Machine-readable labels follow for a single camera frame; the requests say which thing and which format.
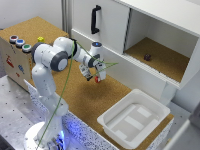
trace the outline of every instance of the cabinet shelf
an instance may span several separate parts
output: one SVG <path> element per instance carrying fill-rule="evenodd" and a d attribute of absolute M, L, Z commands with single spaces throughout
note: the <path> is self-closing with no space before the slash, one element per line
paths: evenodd
<path fill-rule="evenodd" d="M 190 60 L 147 37 L 124 52 L 178 82 L 181 82 Z M 144 60 L 145 54 L 151 55 L 150 61 Z"/>

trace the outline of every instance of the handle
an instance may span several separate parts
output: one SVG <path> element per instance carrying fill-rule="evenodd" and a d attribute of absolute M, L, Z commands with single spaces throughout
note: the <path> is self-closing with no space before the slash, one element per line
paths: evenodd
<path fill-rule="evenodd" d="M 100 30 L 96 28 L 96 12 L 101 10 L 101 7 L 96 5 L 96 8 L 92 10 L 92 21 L 91 21 L 91 31 L 92 34 L 98 33 Z"/>

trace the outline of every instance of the cardboard box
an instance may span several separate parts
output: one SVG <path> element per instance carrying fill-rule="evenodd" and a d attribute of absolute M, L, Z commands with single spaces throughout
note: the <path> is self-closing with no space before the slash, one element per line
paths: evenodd
<path fill-rule="evenodd" d="M 0 50 L 4 68 L 9 77 L 28 91 L 24 83 L 32 78 L 33 68 L 31 53 L 23 53 L 21 49 L 9 43 L 9 38 L 17 35 L 19 39 L 25 40 L 26 44 L 35 45 L 38 37 L 43 37 L 45 43 L 51 44 L 61 36 L 68 37 L 68 34 L 55 27 L 40 17 L 35 17 L 12 27 L 0 31 Z"/>

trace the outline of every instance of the white plastic tray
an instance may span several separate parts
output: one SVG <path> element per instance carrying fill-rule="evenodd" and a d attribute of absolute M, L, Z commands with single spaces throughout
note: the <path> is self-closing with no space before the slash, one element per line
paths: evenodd
<path fill-rule="evenodd" d="M 97 121 L 105 133 L 126 149 L 137 148 L 170 113 L 170 109 L 135 89 Z"/>

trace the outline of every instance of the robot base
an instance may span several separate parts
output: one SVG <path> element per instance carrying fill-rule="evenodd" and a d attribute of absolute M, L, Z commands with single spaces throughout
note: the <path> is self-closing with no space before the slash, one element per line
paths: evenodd
<path fill-rule="evenodd" d="M 37 123 L 26 132 L 24 137 L 24 150 L 36 150 L 38 144 L 35 142 L 34 137 L 37 135 L 43 125 L 44 122 Z M 70 139 L 65 138 L 65 141 L 67 142 L 66 145 L 69 145 Z M 49 148 L 38 147 L 37 150 L 49 150 Z"/>

